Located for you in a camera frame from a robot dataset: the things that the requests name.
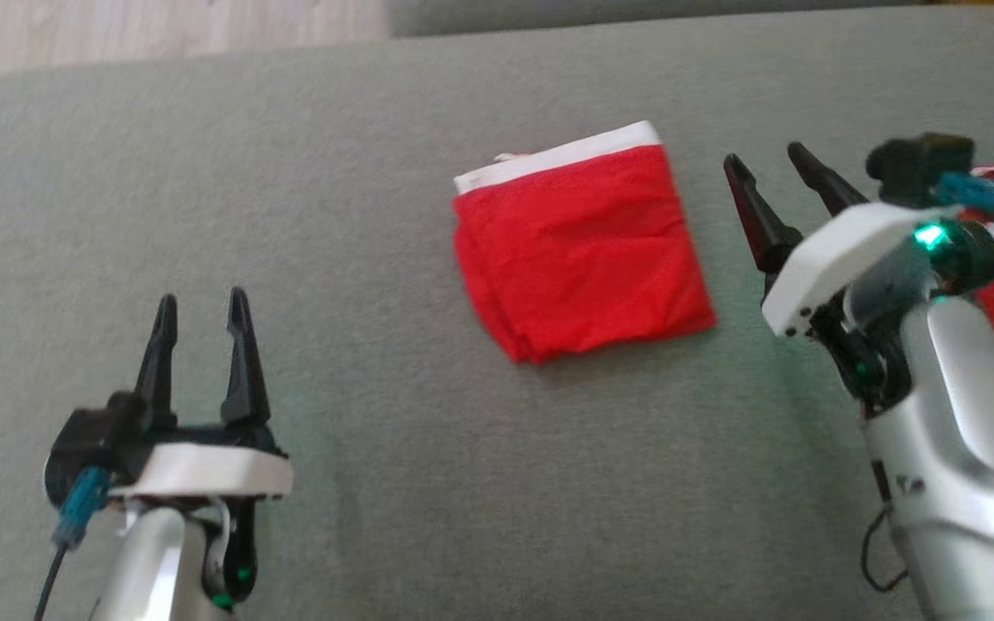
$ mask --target wooden floor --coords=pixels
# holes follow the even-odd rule
[[[0,0],[0,74],[388,36],[382,0]]]

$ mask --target white fabric trim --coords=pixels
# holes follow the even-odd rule
[[[544,170],[576,164],[579,161],[626,152],[635,147],[660,145],[658,133],[650,122],[640,121],[627,127],[605,131],[580,141],[567,142],[561,147],[545,150],[537,154],[502,161],[500,164],[484,166],[472,172],[459,174],[455,177],[455,188],[459,194],[470,190],[486,188],[490,185],[505,184],[505,182],[527,177],[528,174],[541,173]]]

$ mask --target gray fabric surface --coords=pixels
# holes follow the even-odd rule
[[[918,4],[916,0],[386,0],[397,36],[452,35],[518,28]]]
[[[462,291],[454,174],[650,119],[717,329],[542,368]],[[792,139],[863,188],[926,129],[994,154],[994,9],[709,17],[0,79],[0,618],[52,550],[39,483],[74,406],[131,386],[180,299],[174,401],[217,416],[248,288],[293,497],[241,618],[913,618],[859,578],[876,491],[814,346],[774,339],[721,162],[823,223]],[[50,618],[85,618],[100,517]],[[881,540],[880,574],[898,569]]]

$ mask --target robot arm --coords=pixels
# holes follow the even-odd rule
[[[863,405],[892,540],[928,618],[994,620],[994,333],[963,294],[994,278],[994,242],[935,204],[972,144],[924,135],[869,161],[869,202],[804,146],[790,158],[833,219],[803,237],[781,223],[737,156],[725,161],[774,334],[828,351]],[[864,562],[863,570],[878,590]]]
[[[177,341],[171,295],[159,305],[133,392],[116,392],[106,408],[75,411],[45,465],[45,492],[62,526],[78,534],[50,571],[38,618],[63,550],[79,545],[88,511],[126,512],[126,538],[91,618],[149,621],[224,620],[255,586],[255,505],[293,487],[293,467],[275,443],[248,296],[234,288],[229,332],[233,353],[221,423],[180,427],[171,411],[171,351]],[[76,507],[79,488],[100,494]]]

